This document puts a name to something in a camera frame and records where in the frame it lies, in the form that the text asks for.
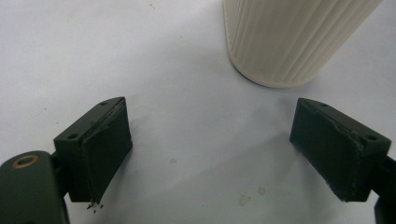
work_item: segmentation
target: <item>ribbed cup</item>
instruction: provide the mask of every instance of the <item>ribbed cup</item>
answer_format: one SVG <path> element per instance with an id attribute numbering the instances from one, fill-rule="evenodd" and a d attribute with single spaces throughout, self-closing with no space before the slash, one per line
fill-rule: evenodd
<path id="1" fill-rule="evenodd" d="M 224 0 L 235 67 L 263 86 L 311 80 L 382 0 Z"/>

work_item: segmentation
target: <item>table surface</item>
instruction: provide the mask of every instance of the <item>table surface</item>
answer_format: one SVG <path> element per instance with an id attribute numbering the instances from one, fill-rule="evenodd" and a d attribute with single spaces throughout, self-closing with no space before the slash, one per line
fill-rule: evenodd
<path id="1" fill-rule="evenodd" d="M 384 0 L 310 83 L 257 85 L 230 62 L 220 0 L 0 2 L 0 163 L 125 96 L 130 153 L 79 223 L 375 223 L 289 142 L 299 97 L 396 140 L 396 1 Z M 396 158 L 396 150 L 389 155 Z"/>

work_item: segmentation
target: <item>white cup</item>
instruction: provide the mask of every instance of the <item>white cup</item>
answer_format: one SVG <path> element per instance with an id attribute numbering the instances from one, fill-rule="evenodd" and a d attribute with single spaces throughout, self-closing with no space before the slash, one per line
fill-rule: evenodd
<path id="1" fill-rule="evenodd" d="M 224 0 L 234 66 L 263 86 L 310 81 L 382 0 Z"/>

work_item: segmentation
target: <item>white table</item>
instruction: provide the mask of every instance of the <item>white table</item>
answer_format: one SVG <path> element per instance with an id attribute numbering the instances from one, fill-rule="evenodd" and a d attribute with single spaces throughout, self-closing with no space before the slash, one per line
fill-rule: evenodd
<path id="1" fill-rule="evenodd" d="M 233 68 L 220 0 L 1 1 L 0 162 L 54 152 L 125 96 L 133 152 L 96 213 L 65 197 L 73 224 L 375 223 L 377 196 L 340 202 L 289 135 L 304 97 L 396 140 L 395 11 L 384 0 L 317 78 L 276 90 Z"/>

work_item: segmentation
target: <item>brown stain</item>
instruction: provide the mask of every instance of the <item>brown stain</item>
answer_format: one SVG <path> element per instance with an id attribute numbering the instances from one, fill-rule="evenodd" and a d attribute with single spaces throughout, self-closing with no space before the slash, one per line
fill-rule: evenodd
<path id="1" fill-rule="evenodd" d="M 249 196 L 242 195 L 241 198 L 239 199 L 239 205 L 240 206 L 245 206 L 247 203 L 251 201 L 251 198 Z"/>
<path id="2" fill-rule="evenodd" d="M 259 187 L 259 194 L 260 194 L 260 195 L 265 194 L 265 188 Z"/>

